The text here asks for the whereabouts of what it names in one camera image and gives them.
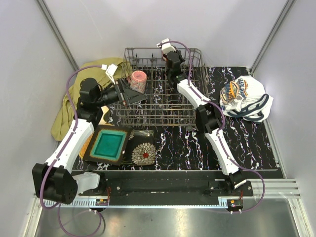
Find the pink skull pattern mug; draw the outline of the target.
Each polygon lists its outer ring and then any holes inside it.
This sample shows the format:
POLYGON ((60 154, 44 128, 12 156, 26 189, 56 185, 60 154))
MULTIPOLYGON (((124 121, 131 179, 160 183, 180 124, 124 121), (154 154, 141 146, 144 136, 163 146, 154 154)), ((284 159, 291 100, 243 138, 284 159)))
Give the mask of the pink skull pattern mug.
POLYGON ((130 87, 138 92, 144 93, 146 89, 147 75, 141 70, 134 71, 127 78, 130 87))

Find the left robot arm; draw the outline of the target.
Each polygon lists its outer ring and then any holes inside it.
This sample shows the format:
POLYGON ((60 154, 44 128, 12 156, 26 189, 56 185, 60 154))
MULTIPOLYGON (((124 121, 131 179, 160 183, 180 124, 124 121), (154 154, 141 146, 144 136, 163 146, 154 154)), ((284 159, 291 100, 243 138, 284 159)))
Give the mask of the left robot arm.
POLYGON ((32 169, 36 195, 41 203, 50 200, 56 204, 70 204, 77 194, 91 190, 102 195, 107 188, 105 181, 95 172, 72 176, 73 164, 81 148, 98 127, 103 118, 102 107, 121 102, 131 105, 147 99, 147 96, 130 88, 122 79, 114 86, 102 88, 93 78, 80 83, 80 97, 75 119, 56 151, 44 164, 36 163, 32 169))

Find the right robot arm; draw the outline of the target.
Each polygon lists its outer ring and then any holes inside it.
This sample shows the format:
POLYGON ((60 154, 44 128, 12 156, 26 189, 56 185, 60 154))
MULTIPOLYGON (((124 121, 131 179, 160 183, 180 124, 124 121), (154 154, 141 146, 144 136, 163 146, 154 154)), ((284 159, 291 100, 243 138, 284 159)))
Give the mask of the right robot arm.
POLYGON ((246 178, 235 164, 236 160, 224 138, 225 116, 222 110, 218 104, 210 101, 193 83, 189 82, 190 77, 181 69, 185 60, 179 50, 174 49, 168 53, 164 52, 162 55, 166 60, 166 76, 169 84, 183 95, 196 110, 197 130, 204 134, 217 156, 225 178, 225 192, 231 196, 237 195, 241 191, 242 185, 246 183, 246 178))

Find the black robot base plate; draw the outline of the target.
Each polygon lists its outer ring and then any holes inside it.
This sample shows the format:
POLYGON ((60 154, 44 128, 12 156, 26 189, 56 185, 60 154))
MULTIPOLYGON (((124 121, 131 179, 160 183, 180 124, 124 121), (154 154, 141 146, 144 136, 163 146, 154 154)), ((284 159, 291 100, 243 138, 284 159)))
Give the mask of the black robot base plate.
POLYGON ((84 196, 110 195, 110 206, 176 207, 219 205, 220 197, 252 197, 247 181, 229 189, 220 171, 104 171, 101 189, 85 191, 84 196))

